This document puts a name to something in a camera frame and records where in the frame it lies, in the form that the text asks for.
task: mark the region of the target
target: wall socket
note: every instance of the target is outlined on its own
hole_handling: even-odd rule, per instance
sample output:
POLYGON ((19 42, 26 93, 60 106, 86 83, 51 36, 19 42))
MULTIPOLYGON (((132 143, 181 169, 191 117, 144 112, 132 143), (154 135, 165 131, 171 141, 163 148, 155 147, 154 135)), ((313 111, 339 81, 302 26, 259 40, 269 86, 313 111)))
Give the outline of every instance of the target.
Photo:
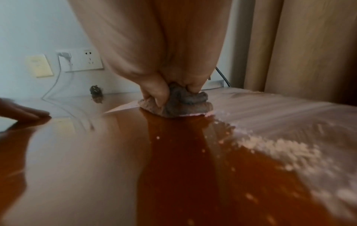
POLYGON ((71 60, 59 57, 59 63, 62 71, 84 71, 102 69, 103 63, 100 55, 95 48, 79 48, 68 50, 57 50, 56 52, 68 52, 71 54, 71 60))

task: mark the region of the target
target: curtain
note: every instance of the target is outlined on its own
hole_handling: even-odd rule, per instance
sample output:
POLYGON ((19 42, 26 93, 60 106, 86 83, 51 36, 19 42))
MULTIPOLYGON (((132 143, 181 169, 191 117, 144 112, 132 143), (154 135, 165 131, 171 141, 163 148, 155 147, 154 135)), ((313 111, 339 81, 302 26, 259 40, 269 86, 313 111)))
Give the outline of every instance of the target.
POLYGON ((356 104, 357 0, 256 0, 244 88, 356 104))

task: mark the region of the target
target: glossy wooden surface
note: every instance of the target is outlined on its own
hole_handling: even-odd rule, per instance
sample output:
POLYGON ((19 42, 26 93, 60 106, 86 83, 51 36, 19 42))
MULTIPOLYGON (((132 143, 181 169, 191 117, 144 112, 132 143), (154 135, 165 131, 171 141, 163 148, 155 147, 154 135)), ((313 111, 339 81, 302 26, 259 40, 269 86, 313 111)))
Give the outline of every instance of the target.
POLYGON ((355 225, 281 162, 232 145, 234 127, 214 116, 102 115, 139 98, 32 101, 53 118, 3 120, 0 225, 355 225))

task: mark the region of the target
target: gray cloth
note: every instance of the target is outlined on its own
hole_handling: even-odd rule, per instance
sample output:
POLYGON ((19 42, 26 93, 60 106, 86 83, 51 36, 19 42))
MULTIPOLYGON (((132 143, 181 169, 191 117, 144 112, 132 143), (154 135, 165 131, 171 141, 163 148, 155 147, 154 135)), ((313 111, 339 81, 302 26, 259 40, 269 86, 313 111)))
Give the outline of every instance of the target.
POLYGON ((166 118, 190 116, 193 114, 204 114, 213 110, 210 102, 207 102, 208 95, 205 92, 190 93, 185 87, 176 83, 170 84, 170 97, 167 103, 158 107, 155 99, 150 97, 140 100, 139 106, 155 115, 166 118))

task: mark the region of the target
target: hand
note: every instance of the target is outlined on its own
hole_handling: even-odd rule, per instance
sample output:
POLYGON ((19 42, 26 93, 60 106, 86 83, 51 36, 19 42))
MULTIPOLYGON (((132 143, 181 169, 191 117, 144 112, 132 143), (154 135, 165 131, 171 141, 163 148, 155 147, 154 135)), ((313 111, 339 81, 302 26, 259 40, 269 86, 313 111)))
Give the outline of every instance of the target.
POLYGON ((231 0, 69 0, 108 67, 153 96, 198 93, 217 65, 231 0))
POLYGON ((0 98, 0 117, 12 118, 19 122, 36 121, 48 117, 49 112, 18 105, 10 100, 0 98))

